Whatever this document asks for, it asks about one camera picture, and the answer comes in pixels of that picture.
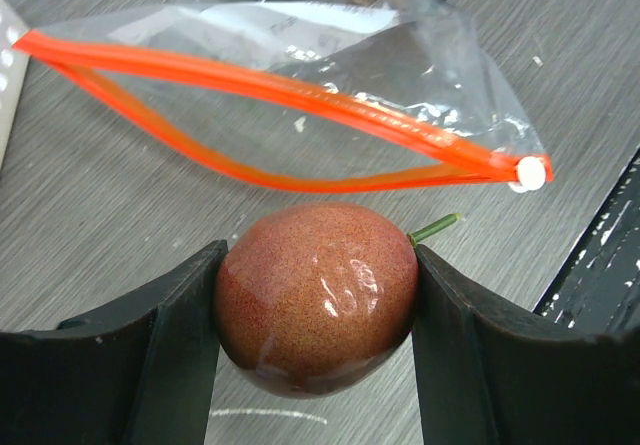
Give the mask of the clear zip top bag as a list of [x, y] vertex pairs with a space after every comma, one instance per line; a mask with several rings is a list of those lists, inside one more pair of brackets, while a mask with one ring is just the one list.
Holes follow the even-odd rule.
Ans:
[[553, 178], [450, 0], [172, 0], [29, 29], [13, 49], [198, 165], [294, 193]]

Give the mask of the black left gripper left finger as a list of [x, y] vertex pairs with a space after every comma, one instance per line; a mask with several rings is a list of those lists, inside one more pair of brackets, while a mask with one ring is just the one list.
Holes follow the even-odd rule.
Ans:
[[200, 444], [219, 340], [212, 242], [166, 274], [52, 330], [1, 336], [5, 444]]

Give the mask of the fake brown passion fruit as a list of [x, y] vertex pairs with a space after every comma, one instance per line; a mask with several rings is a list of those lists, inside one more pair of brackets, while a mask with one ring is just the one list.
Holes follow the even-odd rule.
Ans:
[[258, 220], [223, 259], [213, 290], [219, 340], [239, 372], [271, 394], [341, 392], [385, 363], [409, 335], [420, 242], [348, 202], [298, 204]]

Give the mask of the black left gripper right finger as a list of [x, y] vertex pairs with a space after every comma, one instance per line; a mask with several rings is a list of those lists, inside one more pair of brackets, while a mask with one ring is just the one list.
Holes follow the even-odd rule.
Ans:
[[635, 444], [639, 332], [586, 334], [469, 279], [425, 246], [413, 353], [427, 444]]

